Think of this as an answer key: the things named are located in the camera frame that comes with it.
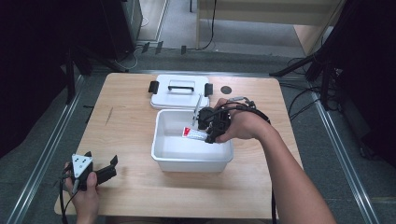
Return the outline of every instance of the hand-mounted device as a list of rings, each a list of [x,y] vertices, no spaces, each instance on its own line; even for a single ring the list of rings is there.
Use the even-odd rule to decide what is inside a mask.
[[[110,161],[110,165],[102,168],[96,172],[97,185],[105,183],[107,180],[117,175],[116,165],[119,162],[117,155]],[[73,182],[72,198],[78,193],[79,190],[87,190],[87,178],[90,172],[93,171],[92,154],[87,152],[84,156],[79,156],[77,154],[72,155],[72,162],[70,162],[64,171],[62,172],[62,181],[60,182],[59,199],[61,203],[62,210],[62,221],[63,224],[67,223],[66,219],[66,209],[64,207],[64,181],[66,178],[70,177]]]
[[[205,142],[214,143],[216,138],[224,134],[231,125],[230,110],[242,110],[254,113],[262,119],[271,123],[268,117],[256,108],[253,101],[249,101],[247,97],[234,97],[231,98],[224,105],[218,108],[204,107],[202,108],[196,118],[198,120],[198,129],[205,130],[208,134]]]

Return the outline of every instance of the white plastic bin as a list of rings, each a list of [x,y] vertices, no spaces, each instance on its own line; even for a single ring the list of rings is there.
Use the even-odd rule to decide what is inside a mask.
[[[158,112],[151,157],[163,171],[222,172],[233,159],[233,143],[208,144],[182,137],[183,128],[192,127],[192,110],[163,109]]]

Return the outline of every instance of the white triangular controller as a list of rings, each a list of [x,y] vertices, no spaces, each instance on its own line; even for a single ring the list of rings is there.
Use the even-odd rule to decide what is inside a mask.
[[[72,155],[73,160],[73,171],[75,178],[79,178],[79,176],[84,173],[85,169],[91,164],[92,157],[79,156],[76,154]]]

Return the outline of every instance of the black clip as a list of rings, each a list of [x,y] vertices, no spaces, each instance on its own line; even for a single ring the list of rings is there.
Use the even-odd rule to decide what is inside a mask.
[[[148,92],[152,92],[154,94],[157,94],[159,87],[160,87],[160,82],[159,81],[151,81],[149,83]]]
[[[205,97],[207,97],[208,95],[213,95],[213,84],[212,83],[205,84]]]

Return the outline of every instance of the gray floor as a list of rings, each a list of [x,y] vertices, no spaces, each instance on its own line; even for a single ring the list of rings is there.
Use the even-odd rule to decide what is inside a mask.
[[[190,15],[189,2],[183,0],[170,0],[169,2],[169,10],[165,14],[159,39],[163,40],[164,46],[170,49],[163,49],[160,54],[155,54],[155,49],[150,49],[146,53],[137,51],[135,55],[131,55],[120,63],[131,67],[131,72],[152,72],[152,70],[156,70],[156,73],[161,73],[161,71],[198,71],[196,72],[198,75],[204,71],[227,72],[238,76],[263,75],[265,77],[266,73],[275,72],[286,67],[291,58],[302,56],[300,54],[302,49],[296,44],[295,34],[290,29],[282,27],[274,27],[274,29],[286,29],[285,33],[282,34],[289,35],[275,37],[274,35],[278,34],[278,32],[274,31],[272,40],[268,37],[271,41],[262,42],[263,48],[267,50],[260,49],[256,52],[252,52],[252,50],[248,52],[242,51],[241,49],[246,48],[241,48],[241,45],[237,43],[246,42],[241,41],[241,38],[244,37],[243,35],[237,35],[235,40],[225,41],[230,43],[227,46],[222,44],[223,39],[220,36],[215,35],[216,45],[213,44],[214,48],[208,51],[189,50],[186,54],[181,55],[179,45],[194,46],[194,38],[191,38],[191,32],[186,31],[186,27],[194,24],[189,23],[192,21],[186,19],[186,24],[183,24],[185,27],[180,28],[176,23],[175,17],[177,13]],[[240,29],[248,29],[249,24],[242,24],[242,26]],[[282,43],[282,46],[290,46],[290,49],[276,48],[274,41]],[[60,217],[53,212],[53,206],[58,194],[58,189],[53,184],[62,171],[64,162],[69,160],[70,155],[76,151],[79,140],[85,130],[85,121],[89,117],[91,110],[85,108],[84,105],[95,104],[106,75],[111,72],[100,64],[95,63],[93,67],[92,76],[85,77],[85,84],[76,109],[66,126],[59,144],[55,148],[56,151],[53,158],[50,160],[49,167],[43,175],[43,179],[22,223],[61,223]],[[281,78],[280,82],[300,86],[306,85],[304,79],[298,76],[286,76]],[[282,87],[282,92],[286,106],[289,106],[292,99],[301,90]],[[3,172],[0,174],[0,188],[2,189],[0,191],[0,223],[7,222],[12,209],[17,203],[23,186],[29,179],[58,118],[64,110],[65,98],[66,91],[63,91],[54,99],[50,108],[37,122],[26,140],[0,159],[3,168]],[[297,112],[312,101],[313,98],[310,93],[304,94],[296,101],[292,112]],[[396,169],[382,160],[368,161],[364,159],[343,115],[338,112],[331,112],[331,116],[379,220],[382,223],[393,223],[396,217],[396,188],[394,188],[396,186]],[[314,106],[310,107],[291,124],[300,149],[304,169],[329,204],[337,221],[339,223],[367,223],[363,219],[344,170],[334,153],[334,147],[317,109]],[[74,217],[70,217],[69,221],[73,222]],[[166,219],[165,221],[171,223],[174,220]],[[179,223],[203,222],[206,222],[206,220],[179,220]],[[241,220],[234,220],[233,222],[242,223]],[[104,219],[101,217],[98,223],[104,223]]]

